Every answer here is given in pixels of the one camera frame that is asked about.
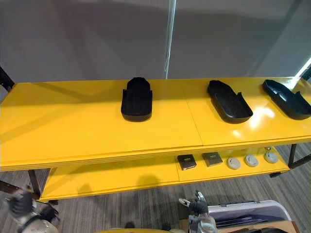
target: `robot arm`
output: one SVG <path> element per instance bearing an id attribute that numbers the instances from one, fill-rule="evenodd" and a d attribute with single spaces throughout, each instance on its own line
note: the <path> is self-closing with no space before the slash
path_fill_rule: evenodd
<path id="1" fill-rule="evenodd" d="M 6 200 L 9 214 L 18 223 L 18 233 L 58 233 L 51 224 L 58 212 L 49 204 L 37 214 L 29 187 L 16 191 Z"/>

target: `yellow shelf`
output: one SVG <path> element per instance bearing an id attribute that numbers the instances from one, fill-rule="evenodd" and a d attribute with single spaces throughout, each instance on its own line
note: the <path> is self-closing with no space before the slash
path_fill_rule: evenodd
<path id="1" fill-rule="evenodd" d="M 262 90 L 266 78 L 217 79 L 242 92 L 254 115 L 223 122 L 206 87 L 212 79 L 149 80 L 153 115 L 122 118 L 127 80 L 17 83 L 0 105 L 0 170 L 87 165 L 184 153 L 311 141 L 311 117 L 287 117 Z M 299 78 L 270 78 L 311 101 Z"/>
<path id="2" fill-rule="evenodd" d="M 220 156 L 224 162 L 212 167 L 207 167 L 201 154 L 194 154 L 197 166 L 185 171 L 181 170 L 173 156 L 52 168 L 40 200 L 93 196 L 289 170 L 277 152 L 279 161 L 276 164 L 266 162 L 263 158 L 265 152 L 265 149 L 223 151 Z M 249 167 L 243 161 L 247 153 L 257 157 L 257 167 Z M 227 158 L 231 156 L 240 160 L 240 169 L 232 170 L 226 165 Z"/>

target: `metal pole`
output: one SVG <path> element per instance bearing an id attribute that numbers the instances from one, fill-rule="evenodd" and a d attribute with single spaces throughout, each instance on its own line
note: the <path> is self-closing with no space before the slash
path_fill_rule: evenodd
<path id="1" fill-rule="evenodd" d="M 288 167 L 291 167 L 292 163 L 294 162 L 296 147 L 297 147 L 297 144 L 292 144 L 290 158 L 288 160 Z"/>
<path id="2" fill-rule="evenodd" d="M 165 61 L 164 61 L 164 72 L 163 78 L 167 79 L 169 73 L 169 64 L 171 56 L 171 46 L 173 38 L 173 29 L 174 29 L 174 19 L 176 11 L 176 2 L 177 0 L 170 0 L 169 3 L 169 16 L 167 22 L 167 31 L 166 31 L 166 44 L 165 44 Z"/>
<path id="3" fill-rule="evenodd" d="M 37 177 L 35 175 L 35 170 L 28 170 L 28 175 L 30 178 L 31 185 L 33 187 L 34 194 L 37 196 L 37 199 L 39 199 L 41 196 L 41 192 L 40 192 Z"/>

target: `white round disc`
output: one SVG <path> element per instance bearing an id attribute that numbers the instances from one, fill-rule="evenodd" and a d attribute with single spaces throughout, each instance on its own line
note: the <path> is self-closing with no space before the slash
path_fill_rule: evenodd
<path id="1" fill-rule="evenodd" d="M 256 159 L 256 157 L 252 154 L 248 154 L 245 157 L 245 162 L 247 165 L 249 166 L 257 166 L 258 165 L 258 160 Z"/>
<path id="2" fill-rule="evenodd" d="M 267 152 L 265 155 L 264 155 L 264 159 L 271 163 L 271 164 L 275 164 L 278 162 L 278 157 L 275 153 L 273 152 Z"/>
<path id="3" fill-rule="evenodd" d="M 234 170 L 239 169 L 241 167 L 241 163 L 239 162 L 239 160 L 233 157 L 228 158 L 227 164 L 229 168 L 234 169 Z"/>

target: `white bin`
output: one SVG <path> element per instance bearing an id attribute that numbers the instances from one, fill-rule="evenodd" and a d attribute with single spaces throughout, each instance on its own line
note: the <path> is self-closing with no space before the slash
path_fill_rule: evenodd
<path id="1" fill-rule="evenodd" d="M 291 220 L 284 206 L 275 200 L 213 205 L 209 206 L 208 210 L 216 222 L 242 216 L 253 216 L 255 219 L 266 219 L 268 221 Z"/>

